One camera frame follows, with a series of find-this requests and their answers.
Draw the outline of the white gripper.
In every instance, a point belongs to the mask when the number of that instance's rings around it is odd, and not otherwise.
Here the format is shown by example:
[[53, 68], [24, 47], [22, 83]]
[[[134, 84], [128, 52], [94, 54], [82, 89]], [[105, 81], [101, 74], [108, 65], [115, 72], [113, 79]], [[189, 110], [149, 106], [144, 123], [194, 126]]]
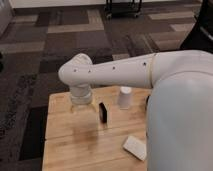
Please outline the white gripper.
[[85, 105], [85, 109], [95, 112], [95, 106], [91, 103], [92, 91], [88, 84], [71, 87], [70, 97], [71, 101], [74, 103], [70, 107], [71, 113], [76, 113], [79, 110], [79, 105]]

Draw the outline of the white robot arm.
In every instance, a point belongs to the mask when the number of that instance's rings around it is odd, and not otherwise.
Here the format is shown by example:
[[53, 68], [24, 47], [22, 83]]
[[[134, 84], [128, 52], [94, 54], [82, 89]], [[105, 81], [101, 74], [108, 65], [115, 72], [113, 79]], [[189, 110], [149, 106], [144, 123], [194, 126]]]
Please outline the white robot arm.
[[149, 89], [147, 170], [213, 171], [212, 53], [167, 51], [100, 64], [80, 53], [58, 76], [80, 104], [91, 99], [93, 84]]

